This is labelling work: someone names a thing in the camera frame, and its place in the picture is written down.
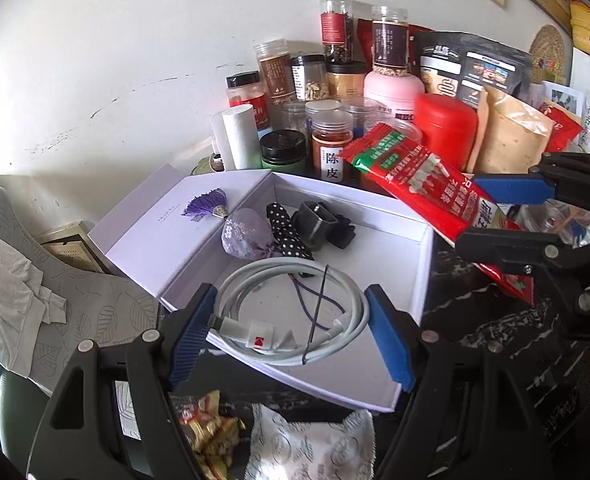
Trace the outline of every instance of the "white wall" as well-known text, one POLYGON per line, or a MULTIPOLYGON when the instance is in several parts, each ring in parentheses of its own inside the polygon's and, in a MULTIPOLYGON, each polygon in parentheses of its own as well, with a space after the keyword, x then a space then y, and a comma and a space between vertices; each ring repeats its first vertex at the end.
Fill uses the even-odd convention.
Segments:
MULTIPOLYGON (((357 1, 524 50, 551 22, 528 0, 357 1)), ((98 221, 163 163, 190 171, 253 44, 319 30, 318 0, 0 0, 0 183, 35 233, 98 221)))

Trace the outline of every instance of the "blue gripper pad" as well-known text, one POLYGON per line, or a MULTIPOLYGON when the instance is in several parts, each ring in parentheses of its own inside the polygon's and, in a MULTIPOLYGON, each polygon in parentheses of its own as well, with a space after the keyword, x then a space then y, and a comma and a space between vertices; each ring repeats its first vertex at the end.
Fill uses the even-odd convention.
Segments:
MULTIPOLYGON (((184 330, 172 348, 171 370, 168 375, 168 382, 173 389, 180 382, 188 378, 197 361, 197 357, 200 355, 200 351, 208 335, 208 330, 210 330, 207 322, 210 314, 213 313, 216 297, 217 289, 209 283, 203 283, 185 309, 169 315, 168 321, 171 321, 172 316, 175 314, 185 316, 185 314, 188 314, 186 312, 187 310, 192 311, 191 315, 188 314, 189 320, 184 324, 184 330)), ((164 330, 164 336, 168 337, 168 335, 167 331, 164 330)))
POLYGON ((531 173, 475 175, 473 182, 497 204, 540 205, 555 198, 555 187, 531 173))
POLYGON ((369 286, 364 294, 370 305, 368 326, 388 373, 410 392, 416 380, 412 358, 418 347, 417 324, 410 314, 395 309, 380 285, 369 286))

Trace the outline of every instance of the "gray chair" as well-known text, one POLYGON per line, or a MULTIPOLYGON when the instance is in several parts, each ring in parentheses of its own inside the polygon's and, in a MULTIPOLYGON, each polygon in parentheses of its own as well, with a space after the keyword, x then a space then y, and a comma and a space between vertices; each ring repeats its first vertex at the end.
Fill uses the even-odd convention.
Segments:
MULTIPOLYGON (((153 297, 127 278, 78 270, 56 259, 17 219, 1 187, 0 238, 44 272, 44 286, 66 298, 66 324, 42 324, 38 332, 30 378, 42 390, 52 393, 81 340, 91 338, 100 346, 117 345, 156 326, 158 303, 153 297)), ((47 398, 30 381, 12 372, 4 374, 10 376, 2 376, 1 381, 2 449, 15 467, 25 472, 47 398)))

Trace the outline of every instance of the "white box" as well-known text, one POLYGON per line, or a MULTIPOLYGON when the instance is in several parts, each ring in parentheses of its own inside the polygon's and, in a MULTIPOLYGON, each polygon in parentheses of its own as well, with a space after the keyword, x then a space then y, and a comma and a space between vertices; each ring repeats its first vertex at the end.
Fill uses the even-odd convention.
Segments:
MULTIPOLYGON (((181 212, 195 196, 223 189, 229 213, 241 207, 262 217, 279 202, 293 212, 304 200, 323 200, 356 226, 345 249, 326 244, 316 261, 348 273, 361 287, 380 283, 399 310, 419 323, 432 250, 431 227, 408 206, 385 196, 270 170, 246 170, 182 177, 166 165, 140 184, 91 230, 89 237, 106 257, 168 310, 183 308, 203 282, 217 286, 246 264, 227 254, 221 244, 224 221, 207 216, 193 222, 181 212)), ((319 289, 318 277, 306 285, 319 289)), ((341 290, 329 284, 325 295, 342 303, 341 290)), ((304 293, 310 312, 316 297, 304 293)), ((322 302, 318 322, 332 323, 336 307, 322 302)), ((302 312, 287 276, 278 276, 252 292, 240 311, 242 321, 286 324, 296 339, 306 341, 310 322, 302 312)), ((221 347, 219 336, 208 340, 221 347)), ((314 396, 350 408, 392 412, 400 387, 394 383, 369 329, 337 354, 299 367, 250 366, 314 396)))

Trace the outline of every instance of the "charging cable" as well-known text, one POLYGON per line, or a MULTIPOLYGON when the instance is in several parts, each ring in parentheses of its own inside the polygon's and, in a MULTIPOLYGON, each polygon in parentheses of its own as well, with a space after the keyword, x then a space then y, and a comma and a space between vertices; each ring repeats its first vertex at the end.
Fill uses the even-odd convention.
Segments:
POLYGON ((332 355, 353 341, 368 324, 368 300, 348 274, 303 258, 266 258, 251 262, 233 272, 219 287, 214 312, 208 325, 219 333, 231 351, 249 360, 275 366, 297 366, 332 355), (348 297, 349 307, 332 322, 332 327, 317 332, 308 345, 298 344, 288 328, 253 320, 239 321, 239 309, 246 296, 258 285, 281 274, 306 273, 323 276, 339 285, 348 297))

